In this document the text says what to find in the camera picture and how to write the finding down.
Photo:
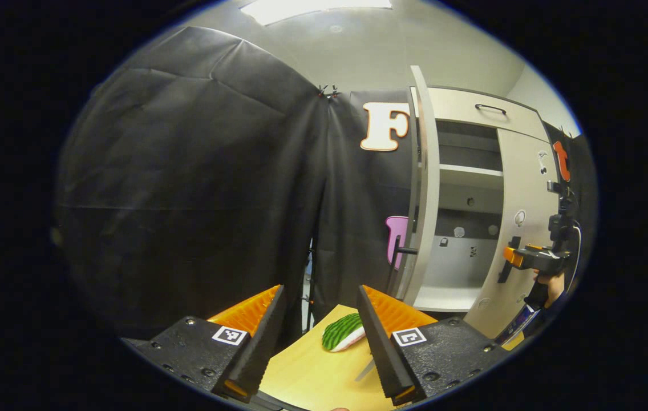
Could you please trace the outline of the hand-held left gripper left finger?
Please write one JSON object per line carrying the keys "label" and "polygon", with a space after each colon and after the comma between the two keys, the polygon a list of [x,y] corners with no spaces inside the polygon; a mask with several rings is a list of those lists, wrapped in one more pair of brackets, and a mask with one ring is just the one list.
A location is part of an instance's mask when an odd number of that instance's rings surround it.
{"label": "hand-held left gripper left finger", "polygon": [[173,379],[245,404],[258,393],[286,312],[277,284],[208,318],[185,316],[155,337],[123,343]]}

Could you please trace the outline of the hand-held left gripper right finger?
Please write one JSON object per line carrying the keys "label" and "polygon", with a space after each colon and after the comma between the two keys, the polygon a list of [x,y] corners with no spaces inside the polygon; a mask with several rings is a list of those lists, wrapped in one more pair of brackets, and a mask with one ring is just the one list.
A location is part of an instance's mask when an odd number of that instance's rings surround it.
{"label": "hand-held left gripper right finger", "polygon": [[509,356],[459,317],[434,320],[365,284],[357,310],[382,391],[397,408],[455,393]]}

